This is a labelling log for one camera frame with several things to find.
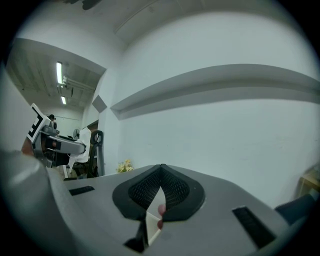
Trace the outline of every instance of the black slot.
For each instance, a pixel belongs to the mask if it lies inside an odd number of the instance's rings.
[[[79,194],[83,194],[89,191],[95,190],[92,186],[83,186],[75,189],[69,189],[71,196],[76,196]]]
[[[259,249],[276,238],[246,206],[232,211]]]

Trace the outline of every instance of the desk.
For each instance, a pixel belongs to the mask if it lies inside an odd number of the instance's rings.
[[[317,171],[312,169],[306,174],[300,177],[301,187],[299,190],[299,197],[303,195],[303,188],[308,187],[309,189],[314,189],[320,192],[320,181],[317,180]]]

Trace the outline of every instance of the yellow flowers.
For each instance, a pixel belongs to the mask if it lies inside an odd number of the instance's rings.
[[[116,169],[118,173],[124,173],[132,170],[134,170],[134,168],[131,165],[130,159],[126,159],[124,163],[123,162],[119,163],[118,168]]]

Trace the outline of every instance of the ceiling light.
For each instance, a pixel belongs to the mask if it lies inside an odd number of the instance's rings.
[[[64,105],[66,105],[66,104],[67,104],[67,102],[66,102],[66,98],[65,98],[65,97],[61,96],[61,100],[62,100],[62,103],[63,103]]]
[[[62,84],[62,63],[56,63],[56,78],[59,84]]]

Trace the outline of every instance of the fluorescent light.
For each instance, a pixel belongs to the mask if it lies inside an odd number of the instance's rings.
[[[63,103],[64,105],[66,105],[66,104],[67,104],[67,102],[66,102],[66,98],[65,98],[65,97],[61,96],[61,100],[62,100],[62,103]]]
[[[62,84],[62,63],[56,63],[56,78],[59,84]]]

